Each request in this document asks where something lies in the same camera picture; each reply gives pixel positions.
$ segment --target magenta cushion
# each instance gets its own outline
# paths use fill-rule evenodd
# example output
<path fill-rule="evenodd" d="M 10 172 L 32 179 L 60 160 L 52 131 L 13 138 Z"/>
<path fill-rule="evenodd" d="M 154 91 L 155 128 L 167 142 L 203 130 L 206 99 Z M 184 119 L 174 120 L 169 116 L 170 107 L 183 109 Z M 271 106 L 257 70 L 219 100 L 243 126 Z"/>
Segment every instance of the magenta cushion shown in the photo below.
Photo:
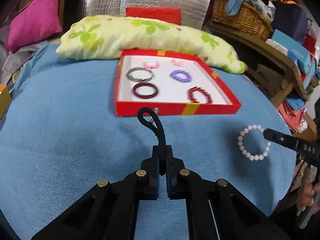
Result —
<path fill-rule="evenodd" d="M 34 0 L 10 23 L 7 51 L 38 43 L 62 31 L 58 17 L 58 0 Z"/>

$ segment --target bracelet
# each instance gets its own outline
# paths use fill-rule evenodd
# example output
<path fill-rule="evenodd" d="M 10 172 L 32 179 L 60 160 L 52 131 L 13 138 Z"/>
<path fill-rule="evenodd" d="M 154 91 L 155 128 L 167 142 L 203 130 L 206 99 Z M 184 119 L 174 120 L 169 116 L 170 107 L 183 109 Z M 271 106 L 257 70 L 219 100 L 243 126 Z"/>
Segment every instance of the bracelet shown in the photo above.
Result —
<path fill-rule="evenodd" d="M 152 87 L 152 88 L 155 89 L 155 92 L 153 94 L 151 94 L 151 95 L 141 95 L 141 94 L 138 94 L 136 92 L 137 88 L 139 88 L 139 87 Z M 158 95 L 158 93 L 159 93 L 159 90 L 154 84 L 151 84 L 151 83 L 138 83 L 138 84 L 134 85 L 134 87 L 132 88 L 132 92 L 134 93 L 134 95 L 137 98 L 150 99 L 150 98 L 156 97 Z"/>
<path fill-rule="evenodd" d="M 156 60 L 146 60 L 144 63 L 142 63 L 142 66 L 147 69 L 153 69 L 160 67 L 160 64 Z"/>
<path fill-rule="evenodd" d="M 205 97 L 207 98 L 207 102 L 206 102 L 206 104 L 212 104 L 212 98 L 211 98 L 211 96 L 208 94 L 208 92 L 207 91 L 205 91 L 203 88 L 200 88 L 200 87 L 193 87 L 193 88 L 190 88 L 189 90 L 188 90 L 188 94 L 189 94 L 189 99 L 193 102 L 193 103 L 200 103 L 200 102 L 198 102 L 197 100 L 195 100 L 195 98 L 194 98 L 194 96 L 193 96 L 193 92 L 195 92 L 195 91 L 199 91 L 199 92 L 201 92 L 203 95 L 205 95 Z"/>
<path fill-rule="evenodd" d="M 247 128 L 244 128 L 243 131 L 240 132 L 240 136 L 238 137 L 238 146 L 239 146 L 239 150 L 242 152 L 243 155 L 245 155 L 250 161 L 262 161 L 265 157 L 268 157 L 268 151 L 270 150 L 270 146 L 271 146 L 271 142 L 270 141 L 267 141 L 267 146 L 265 148 L 265 151 L 263 152 L 263 154 L 260 154 L 260 155 L 251 155 L 251 153 L 247 152 L 246 149 L 244 148 L 244 145 L 243 145 L 243 137 L 246 133 L 248 133 L 249 131 L 251 130 L 258 130 L 260 131 L 261 133 L 264 132 L 264 129 L 261 128 L 260 125 L 248 125 Z"/>
<path fill-rule="evenodd" d="M 170 61 L 172 65 L 177 67 L 184 67 L 186 64 L 183 63 L 181 60 L 173 59 Z"/>
<path fill-rule="evenodd" d="M 186 78 L 180 78 L 178 76 L 178 74 L 183 74 L 186 76 Z M 178 69 L 178 70 L 175 70 L 173 72 L 170 73 L 170 76 L 175 79 L 176 81 L 179 81 L 179 82 L 182 82 L 182 83 L 189 83 L 192 81 L 192 77 L 191 75 L 185 71 L 185 70 L 182 70 L 182 69 Z"/>
<path fill-rule="evenodd" d="M 149 78 L 134 78 L 133 76 L 130 75 L 132 72 L 135 72 L 135 71 L 138 71 L 138 70 L 148 71 L 151 74 L 151 77 L 149 77 Z M 126 73 L 126 77 L 131 81 L 141 83 L 141 82 L 149 82 L 149 81 L 151 81 L 155 77 L 155 74 L 153 73 L 153 71 L 151 71 L 149 69 L 145 69 L 143 67 L 134 67 L 132 69 L 129 69 L 129 71 Z"/>

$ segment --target human hand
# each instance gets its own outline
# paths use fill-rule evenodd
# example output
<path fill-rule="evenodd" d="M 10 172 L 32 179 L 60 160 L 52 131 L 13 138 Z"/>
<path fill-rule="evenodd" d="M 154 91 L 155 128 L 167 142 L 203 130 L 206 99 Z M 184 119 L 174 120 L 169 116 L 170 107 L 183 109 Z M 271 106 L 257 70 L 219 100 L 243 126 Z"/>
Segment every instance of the human hand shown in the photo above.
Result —
<path fill-rule="evenodd" d="M 315 192 L 320 194 L 320 182 L 315 184 L 314 186 L 310 182 L 310 174 L 311 171 L 309 167 L 306 167 L 304 170 L 304 175 L 301 179 L 301 187 L 298 190 L 298 200 L 297 200 L 297 208 L 300 211 L 304 211 L 306 209 L 306 206 L 312 206 L 313 204 L 313 195 Z M 317 213 L 320 210 L 320 203 L 318 203 L 318 206 L 314 209 L 314 214 Z"/>

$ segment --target blue tablecloth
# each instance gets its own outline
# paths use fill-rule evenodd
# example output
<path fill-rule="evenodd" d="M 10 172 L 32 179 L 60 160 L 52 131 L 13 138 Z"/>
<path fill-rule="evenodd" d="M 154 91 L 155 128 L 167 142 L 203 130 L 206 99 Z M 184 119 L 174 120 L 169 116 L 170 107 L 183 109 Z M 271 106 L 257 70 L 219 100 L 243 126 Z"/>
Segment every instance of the blue tablecloth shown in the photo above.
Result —
<path fill-rule="evenodd" d="M 40 49 L 18 78 L 0 121 L 0 209 L 22 240 L 61 214 L 98 179 L 123 179 L 139 169 L 157 143 L 136 117 L 115 117 L 117 60 L 75 61 Z M 250 162 L 238 149 L 239 132 L 260 124 L 289 134 L 268 99 L 241 75 L 217 70 L 242 107 L 235 115 L 161 116 L 167 144 L 186 168 L 204 179 L 224 178 L 266 215 L 290 185 L 295 152 L 272 144 L 268 158 Z M 266 142 L 244 138 L 250 152 Z M 184 201 L 170 201 L 165 178 L 160 199 L 142 201 L 136 239 L 188 239 Z"/>

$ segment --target dark red bangle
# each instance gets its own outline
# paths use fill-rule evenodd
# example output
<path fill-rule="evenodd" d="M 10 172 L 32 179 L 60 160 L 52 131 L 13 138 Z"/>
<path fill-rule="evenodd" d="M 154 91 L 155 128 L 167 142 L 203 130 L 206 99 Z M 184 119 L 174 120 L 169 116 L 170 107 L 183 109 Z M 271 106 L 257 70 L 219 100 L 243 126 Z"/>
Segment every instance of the dark red bangle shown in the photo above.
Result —
<path fill-rule="evenodd" d="M 200 88 L 200 87 L 193 87 L 193 88 L 190 88 L 188 90 L 188 93 L 189 93 L 189 99 L 193 102 L 193 103 L 200 103 L 198 102 L 197 100 L 195 100 L 194 96 L 193 96 L 193 92 L 195 91 L 199 91 L 201 92 L 206 98 L 207 98 L 207 102 L 206 104 L 212 104 L 212 98 L 211 96 L 208 94 L 207 91 L 205 91 L 203 88 Z"/>
<path fill-rule="evenodd" d="M 139 87 L 152 87 L 155 89 L 155 92 L 151 95 L 140 95 L 136 92 L 137 88 Z M 151 83 L 138 83 L 138 84 L 135 84 L 134 87 L 132 88 L 132 92 L 134 93 L 134 95 L 137 97 L 137 98 L 142 98 L 142 99 L 150 99 L 150 98 L 154 98 L 158 95 L 159 93 L 159 90 L 158 88 L 154 85 L 154 84 L 151 84 Z"/>

